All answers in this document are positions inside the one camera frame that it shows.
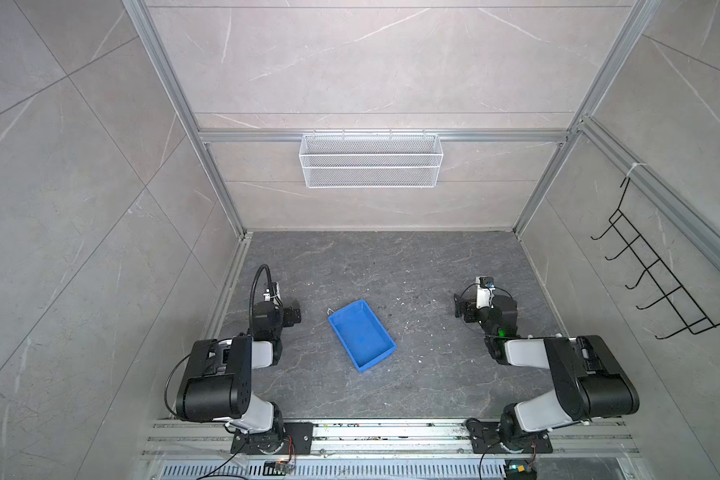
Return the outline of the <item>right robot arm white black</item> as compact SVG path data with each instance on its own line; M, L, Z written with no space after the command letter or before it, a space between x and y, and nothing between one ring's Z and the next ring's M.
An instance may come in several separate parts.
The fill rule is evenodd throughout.
M523 338L514 298L500 295L491 277L479 277L471 286L473 299L464 291L453 295L454 316L480 326L498 364L543 369L552 379L550 391L504 407L496 432L483 438L490 449L538 451L551 430L638 411L637 389L600 336Z

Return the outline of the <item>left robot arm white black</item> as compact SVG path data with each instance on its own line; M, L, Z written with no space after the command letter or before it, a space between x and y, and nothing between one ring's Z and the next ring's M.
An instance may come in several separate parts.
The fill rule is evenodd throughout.
M264 454L286 449L293 455L296 445L281 409L253 392L252 374L279 363L283 330L300 322L299 304L284 304L270 267L260 265L249 292L247 330L193 344L168 374L163 391L168 413L185 422L221 423L241 444Z

